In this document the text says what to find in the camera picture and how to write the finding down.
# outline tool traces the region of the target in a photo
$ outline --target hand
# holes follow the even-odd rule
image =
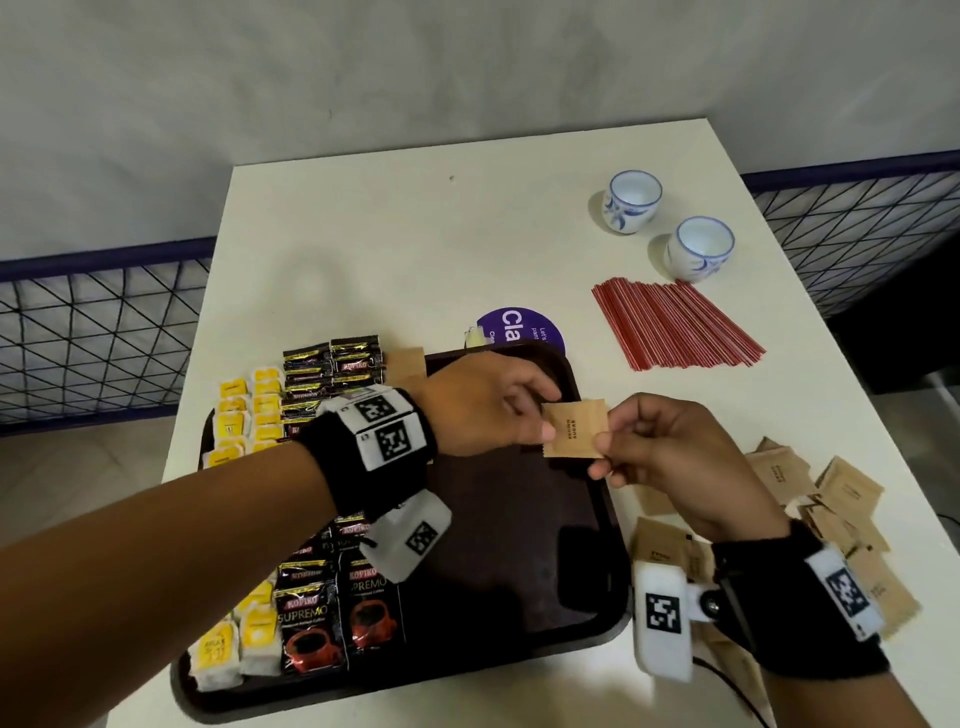
[[[610,432],[594,439],[607,457],[590,477],[651,485],[710,541],[786,536],[790,521],[750,463],[702,404],[637,394],[610,411]]]
[[[532,361],[494,352],[467,354],[407,387],[446,455],[476,455],[507,445],[538,445],[556,432],[531,391],[558,400],[560,389]]]

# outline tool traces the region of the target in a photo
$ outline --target cup rim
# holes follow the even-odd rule
[[[730,247],[727,250],[725,250],[723,253],[718,253],[717,255],[707,255],[706,253],[697,253],[696,251],[688,248],[686,243],[684,243],[684,239],[680,236],[680,228],[682,228],[686,223],[690,222],[691,220],[709,220],[710,222],[719,224],[725,231],[727,231],[730,234]],[[701,257],[706,260],[715,260],[718,257],[724,257],[731,253],[731,251],[733,250],[733,246],[736,245],[736,235],[733,234],[733,231],[730,229],[730,226],[727,225],[727,223],[725,223],[723,220],[719,220],[715,217],[710,217],[709,215],[693,215],[683,220],[680,223],[680,225],[677,226],[677,242],[679,242],[681,247],[691,255],[695,255],[696,257]]]
[[[644,175],[644,176],[646,176],[646,177],[649,177],[649,178],[650,178],[651,180],[653,180],[654,182],[656,182],[656,183],[657,183],[657,187],[658,187],[658,189],[660,190],[660,194],[657,195],[657,199],[654,200],[652,203],[639,203],[639,204],[638,204],[638,203],[628,203],[628,202],[627,202],[626,200],[624,200],[623,198],[617,197],[617,196],[616,196],[616,193],[613,192],[613,181],[616,180],[616,178],[620,177],[621,175],[630,175],[630,174]],[[607,184],[607,189],[610,190],[610,196],[611,196],[611,197],[613,197],[615,200],[617,200],[621,205],[624,205],[624,206],[627,206],[627,207],[650,207],[650,206],[653,206],[653,205],[655,205],[656,203],[658,203],[658,202],[662,199],[662,197],[663,197],[663,185],[660,183],[660,180],[658,180],[654,175],[652,175],[652,174],[650,174],[649,172],[646,172],[646,171],[644,171],[644,170],[642,170],[642,169],[625,169],[625,170],[623,170],[622,172],[617,172],[615,175],[613,175],[613,176],[610,178],[610,182]]]

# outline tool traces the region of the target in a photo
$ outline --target pile of red straws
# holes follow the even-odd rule
[[[689,283],[610,279],[593,286],[593,297],[635,372],[717,364],[749,367],[766,353]]]

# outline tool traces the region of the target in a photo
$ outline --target wire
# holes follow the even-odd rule
[[[947,519],[947,520],[950,521],[950,522],[954,522],[954,523],[956,523],[957,525],[960,525],[960,521],[958,521],[957,519],[955,519],[953,516],[948,516],[946,513],[938,513],[938,514],[937,514],[937,518],[938,518],[938,519]]]
[[[722,670],[717,669],[716,667],[711,665],[709,662],[699,657],[693,658],[693,664],[699,665],[700,667],[705,667],[714,675],[716,675],[725,683],[727,683],[727,687],[730,688],[733,692],[735,692],[736,696],[740,698],[744,703],[746,703],[748,708],[750,708],[751,713],[753,713],[756,716],[756,719],[760,721],[760,725],[762,725],[763,728],[770,728],[770,724],[763,719],[763,716],[760,714],[760,711],[757,710],[754,707],[754,704],[747,699],[747,696],[744,695],[743,691],[736,686],[736,683],[734,683],[733,680],[727,677],[726,673],[724,673]]]

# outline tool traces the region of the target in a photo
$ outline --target floor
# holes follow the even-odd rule
[[[960,521],[960,389],[873,397],[934,510]],[[0,546],[156,485],[173,418],[0,438]],[[960,548],[960,525],[945,521]],[[90,728],[104,728],[101,718]]]

